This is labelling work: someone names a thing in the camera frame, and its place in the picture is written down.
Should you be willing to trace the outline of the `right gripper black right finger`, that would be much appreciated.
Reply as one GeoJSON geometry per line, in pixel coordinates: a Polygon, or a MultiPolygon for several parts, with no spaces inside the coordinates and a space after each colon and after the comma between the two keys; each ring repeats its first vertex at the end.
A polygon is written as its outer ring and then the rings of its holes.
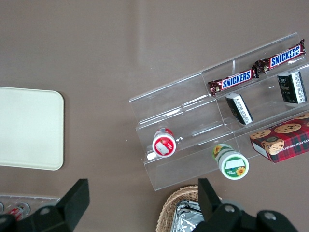
{"type": "Polygon", "coordinates": [[[233,204],[222,203],[206,178],[198,180],[198,204],[204,220],[196,232],[239,232],[242,211],[233,204]]]}

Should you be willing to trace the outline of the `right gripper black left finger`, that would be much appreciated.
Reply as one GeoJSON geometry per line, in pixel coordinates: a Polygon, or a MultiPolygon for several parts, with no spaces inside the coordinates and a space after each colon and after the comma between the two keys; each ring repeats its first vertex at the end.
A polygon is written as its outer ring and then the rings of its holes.
{"type": "Polygon", "coordinates": [[[40,208],[29,217],[28,232],[72,232],[90,203],[89,183],[79,179],[56,205],[40,208]]]}

